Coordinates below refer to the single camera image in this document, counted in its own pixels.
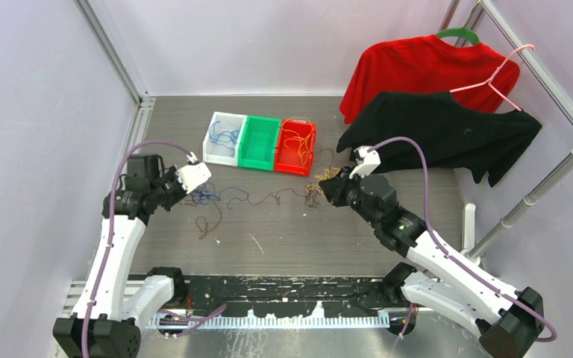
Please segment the red plastic bin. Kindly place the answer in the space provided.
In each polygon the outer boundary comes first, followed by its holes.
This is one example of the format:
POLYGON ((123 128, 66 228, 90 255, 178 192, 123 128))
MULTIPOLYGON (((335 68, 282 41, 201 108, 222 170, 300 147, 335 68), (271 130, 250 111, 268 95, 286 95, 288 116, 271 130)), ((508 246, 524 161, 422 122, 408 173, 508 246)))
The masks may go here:
POLYGON ((274 171, 289 175, 310 175, 316 125, 305 117, 283 119, 275 151, 274 171))

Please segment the white plastic bin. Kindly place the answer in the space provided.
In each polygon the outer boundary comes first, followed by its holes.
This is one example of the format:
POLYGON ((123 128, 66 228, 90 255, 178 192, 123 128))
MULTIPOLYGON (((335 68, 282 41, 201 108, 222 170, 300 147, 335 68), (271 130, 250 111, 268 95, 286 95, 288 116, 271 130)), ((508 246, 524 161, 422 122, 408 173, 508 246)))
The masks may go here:
POLYGON ((223 166, 238 166, 239 141, 247 115, 214 112, 202 143, 203 161, 223 166))

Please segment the green plastic bin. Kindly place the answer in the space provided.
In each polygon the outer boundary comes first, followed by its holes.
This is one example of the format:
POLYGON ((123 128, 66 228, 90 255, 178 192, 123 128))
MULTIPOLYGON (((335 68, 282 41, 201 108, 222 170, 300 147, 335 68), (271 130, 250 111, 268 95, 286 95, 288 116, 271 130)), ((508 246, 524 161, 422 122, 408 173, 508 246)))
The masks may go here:
POLYGON ((239 140, 238 166, 272 172, 281 120, 248 116, 239 140))

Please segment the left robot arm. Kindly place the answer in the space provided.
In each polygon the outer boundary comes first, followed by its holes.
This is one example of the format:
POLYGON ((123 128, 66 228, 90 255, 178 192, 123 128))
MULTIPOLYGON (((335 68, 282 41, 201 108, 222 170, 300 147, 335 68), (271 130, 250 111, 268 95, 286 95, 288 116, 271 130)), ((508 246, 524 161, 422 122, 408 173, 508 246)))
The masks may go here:
POLYGON ((158 154, 133 154, 114 192, 103 200, 101 238, 84 289, 53 337, 68 357, 136 357, 142 334, 166 305, 180 307, 188 288, 180 268, 158 266, 137 292, 125 297, 136 249, 158 208, 170 211, 211 176, 190 155, 182 167, 165 167, 158 154))

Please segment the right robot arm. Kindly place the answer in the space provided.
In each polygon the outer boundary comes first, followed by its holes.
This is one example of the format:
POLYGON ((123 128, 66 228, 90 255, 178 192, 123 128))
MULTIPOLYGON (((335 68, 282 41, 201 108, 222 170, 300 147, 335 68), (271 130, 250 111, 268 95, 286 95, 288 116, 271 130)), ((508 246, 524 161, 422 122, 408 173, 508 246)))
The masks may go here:
POLYGON ((344 167, 319 186, 330 204, 350 207, 380 244, 404 258, 381 284, 391 305, 438 312, 475 335, 492 357, 523 357, 542 341, 544 330, 556 336, 537 291, 518 290, 454 250, 425 219, 398 203, 385 177, 351 177, 349 172, 344 167))

